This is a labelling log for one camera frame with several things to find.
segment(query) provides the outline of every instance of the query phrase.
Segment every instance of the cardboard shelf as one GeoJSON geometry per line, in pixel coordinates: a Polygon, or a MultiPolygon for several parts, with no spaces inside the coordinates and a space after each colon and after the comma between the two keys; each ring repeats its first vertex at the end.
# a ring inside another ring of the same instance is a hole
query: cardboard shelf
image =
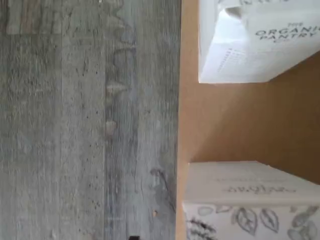
{"type": "Polygon", "coordinates": [[[197,0],[181,20],[176,240],[189,162],[256,160],[320,184],[320,54],[267,83],[200,84],[197,0]]]}

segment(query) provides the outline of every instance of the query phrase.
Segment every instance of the wooden floor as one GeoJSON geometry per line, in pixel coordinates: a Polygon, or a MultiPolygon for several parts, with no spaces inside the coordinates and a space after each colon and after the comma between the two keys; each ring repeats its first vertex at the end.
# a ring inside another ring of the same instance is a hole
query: wooden floor
{"type": "Polygon", "coordinates": [[[0,0],[0,240],[175,238],[180,0],[0,0]]]}

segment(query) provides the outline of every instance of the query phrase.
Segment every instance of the white box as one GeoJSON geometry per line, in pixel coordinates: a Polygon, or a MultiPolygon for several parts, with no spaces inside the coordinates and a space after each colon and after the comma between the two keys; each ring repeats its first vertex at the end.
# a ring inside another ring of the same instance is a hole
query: white box
{"type": "Polygon", "coordinates": [[[189,240],[319,240],[320,186],[255,161],[190,163],[189,240]]]}
{"type": "Polygon", "coordinates": [[[320,50],[319,0],[199,0],[199,82],[266,82],[320,50]]]}

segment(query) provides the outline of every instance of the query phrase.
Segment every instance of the package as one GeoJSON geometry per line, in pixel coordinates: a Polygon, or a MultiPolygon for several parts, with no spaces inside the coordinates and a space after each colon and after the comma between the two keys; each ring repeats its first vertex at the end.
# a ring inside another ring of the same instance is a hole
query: package
{"type": "Polygon", "coordinates": [[[188,240],[319,240],[320,186],[255,161],[190,163],[188,240]]]}
{"type": "Polygon", "coordinates": [[[199,0],[199,82],[266,82],[320,50],[318,0],[199,0]]]}

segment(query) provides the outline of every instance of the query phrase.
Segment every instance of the botanical print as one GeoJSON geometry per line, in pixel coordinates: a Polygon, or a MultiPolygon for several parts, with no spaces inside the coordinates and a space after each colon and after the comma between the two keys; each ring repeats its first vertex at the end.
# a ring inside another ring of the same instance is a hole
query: botanical print
{"type": "MultiPolygon", "coordinates": [[[[312,220],[312,216],[318,212],[319,206],[308,206],[301,211],[301,207],[290,206],[292,214],[290,229],[282,229],[290,240],[317,240],[318,228],[312,220]]],[[[281,223],[274,209],[232,207],[227,205],[203,205],[196,208],[198,217],[187,220],[188,240],[218,240],[217,229],[212,224],[205,223],[201,217],[221,214],[231,220],[231,224],[237,226],[246,234],[257,237],[261,228],[268,229],[273,234],[279,234],[281,223]]]]}
{"type": "Polygon", "coordinates": [[[268,208],[263,208],[260,212],[260,219],[263,225],[272,231],[274,231],[276,234],[279,231],[279,219],[277,214],[268,208]]]}
{"type": "Polygon", "coordinates": [[[319,206],[309,206],[306,211],[300,212],[292,219],[291,226],[287,234],[291,240],[316,240],[318,228],[315,223],[310,220],[319,209],[319,206]]]}
{"type": "Polygon", "coordinates": [[[248,232],[250,235],[254,236],[256,234],[258,226],[257,214],[249,209],[241,207],[235,216],[236,222],[238,225],[248,232]]]}
{"type": "Polygon", "coordinates": [[[213,226],[206,224],[205,222],[192,218],[187,221],[187,237],[188,240],[192,240],[193,237],[197,240],[218,240],[215,237],[217,232],[213,226]]]}

